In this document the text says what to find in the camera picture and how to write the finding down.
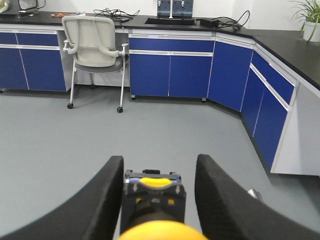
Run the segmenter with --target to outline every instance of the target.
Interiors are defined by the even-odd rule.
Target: cabinet door
[[[253,50],[216,42],[208,98],[241,110]]]
[[[249,71],[246,83],[241,113],[251,135],[255,132],[265,85],[252,69]]]
[[[130,54],[132,95],[167,97],[170,54]]]
[[[30,90],[66,91],[58,50],[21,49]]]
[[[172,55],[169,96],[207,98],[212,56]]]
[[[27,90],[19,49],[0,48],[0,88]]]
[[[265,88],[253,137],[270,169],[276,155],[287,113],[287,110],[274,95]]]

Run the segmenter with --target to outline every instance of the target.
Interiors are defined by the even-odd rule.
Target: white office chair
[[[112,73],[122,69],[120,107],[123,112],[124,80],[128,60],[128,43],[122,44],[122,51],[116,50],[115,24],[111,19],[95,16],[64,16],[62,25],[66,35],[63,51],[73,55],[73,72],[70,103],[74,107],[75,73],[77,69],[89,72],[92,86],[92,73]]]

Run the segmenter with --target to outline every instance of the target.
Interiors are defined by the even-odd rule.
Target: white wall
[[[157,15],[157,0],[46,0],[43,11],[87,12],[94,9],[121,9],[129,14]],[[301,23],[292,19],[296,9],[289,0],[193,0],[194,17],[232,17],[238,19],[251,10],[249,29],[299,30]]]
[[[193,0],[194,17],[231,17],[235,0]]]
[[[46,0],[43,11],[49,12],[86,12],[94,9],[120,9],[128,14],[140,10],[141,15],[157,15],[155,0]]]
[[[46,0],[43,11],[87,12],[94,9],[121,9],[129,14],[157,15],[157,0]],[[234,0],[193,0],[194,17],[231,16]]]
[[[289,0],[254,0],[249,28],[299,30],[302,23],[292,19],[295,5]]]

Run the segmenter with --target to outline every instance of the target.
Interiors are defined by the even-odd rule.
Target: chair backrest
[[[116,57],[115,24],[109,18],[65,16],[62,25],[77,64],[87,67],[112,66]]]

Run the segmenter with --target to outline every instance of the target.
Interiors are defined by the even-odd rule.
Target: potted plant
[[[304,20],[303,39],[308,42],[320,42],[320,4],[317,0],[290,1],[298,3],[293,18]]]

